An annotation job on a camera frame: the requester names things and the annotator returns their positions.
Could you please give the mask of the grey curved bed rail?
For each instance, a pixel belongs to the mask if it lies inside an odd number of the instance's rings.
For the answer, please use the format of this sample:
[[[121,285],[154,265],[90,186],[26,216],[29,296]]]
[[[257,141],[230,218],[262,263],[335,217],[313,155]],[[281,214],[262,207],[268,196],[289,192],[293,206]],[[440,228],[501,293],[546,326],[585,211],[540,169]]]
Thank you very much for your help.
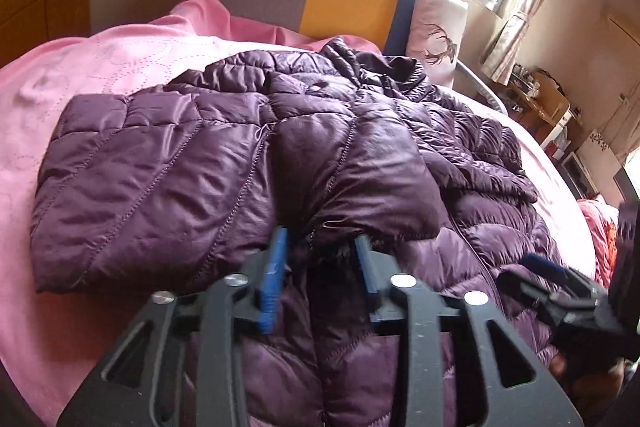
[[[503,104],[503,101],[500,100],[498,95],[496,95],[495,92],[492,91],[486,83],[484,83],[484,80],[480,79],[480,77],[478,77],[475,72],[472,71],[472,69],[470,69],[460,60],[457,60],[456,69],[473,83],[473,86],[477,93],[485,99],[490,108],[502,115],[508,116],[508,110]]]

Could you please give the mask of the purple quilted down jacket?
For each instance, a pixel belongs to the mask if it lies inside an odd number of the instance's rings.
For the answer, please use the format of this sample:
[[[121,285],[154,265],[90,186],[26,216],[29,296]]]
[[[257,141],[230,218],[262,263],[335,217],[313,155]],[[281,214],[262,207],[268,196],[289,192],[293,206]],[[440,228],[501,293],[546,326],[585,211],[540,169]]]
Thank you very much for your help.
[[[514,132],[417,62],[349,49],[250,51],[128,95],[70,100],[40,168],[40,291],[200,291],[285,227],[276,330],[243,347],[255,426],[384,426],[398,343],[374,335],[343,248],[366,234],[442,293],[481,291],[538,359],[535,315],[497,277],[560,254]]]

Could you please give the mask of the deer print pillow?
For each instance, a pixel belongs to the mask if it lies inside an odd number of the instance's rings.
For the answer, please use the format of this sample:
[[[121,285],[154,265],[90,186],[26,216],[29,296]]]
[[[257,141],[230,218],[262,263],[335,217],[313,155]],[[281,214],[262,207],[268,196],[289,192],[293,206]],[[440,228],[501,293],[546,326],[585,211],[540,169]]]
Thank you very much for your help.
[[[406,55],[416,58],[431,83],[451,88],[468,19],[462,0],[416,0]]]

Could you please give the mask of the wooden desk with clutter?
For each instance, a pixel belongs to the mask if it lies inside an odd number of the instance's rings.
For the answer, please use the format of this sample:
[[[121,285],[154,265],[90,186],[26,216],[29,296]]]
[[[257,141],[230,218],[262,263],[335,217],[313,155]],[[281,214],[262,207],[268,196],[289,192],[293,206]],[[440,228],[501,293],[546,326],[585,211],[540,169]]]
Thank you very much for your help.
[[[553,161],[560,162],[584,139],[580,109],[544,69],[516,65],[508,83],[497,87],[508,115],[518,122]]]

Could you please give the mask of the red orange cloth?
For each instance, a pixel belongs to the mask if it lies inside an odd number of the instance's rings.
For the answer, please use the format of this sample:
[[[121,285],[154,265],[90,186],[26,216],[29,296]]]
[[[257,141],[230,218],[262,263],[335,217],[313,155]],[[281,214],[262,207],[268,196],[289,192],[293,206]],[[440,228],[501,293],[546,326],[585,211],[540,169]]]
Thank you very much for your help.
[[[618,209],[608,205],[601,195],[579,199],[578,206],[590,231],[596,255],[596,282],[609,288],[617,260]]]

